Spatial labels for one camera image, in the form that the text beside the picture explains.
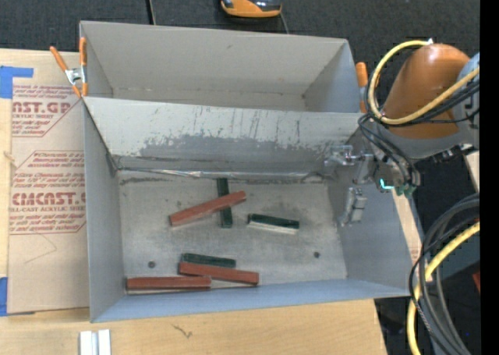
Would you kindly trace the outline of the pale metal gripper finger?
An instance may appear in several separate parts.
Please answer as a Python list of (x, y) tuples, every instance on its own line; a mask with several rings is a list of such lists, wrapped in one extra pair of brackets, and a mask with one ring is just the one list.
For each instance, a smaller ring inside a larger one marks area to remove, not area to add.
[(361, 222), (366, 204), (367, 197), (363, 191), (358, 187), (349, 187), (345, 197), (343, 212), (338, 216), (338, 224), (347, 226)]
[(324, 167), (333, 168), (337, 166), (354, 166), (363, 161), (363, 153), (355, 154), (353, 146), (350, 144), (343, 144), (333, 146), (324, 158)]

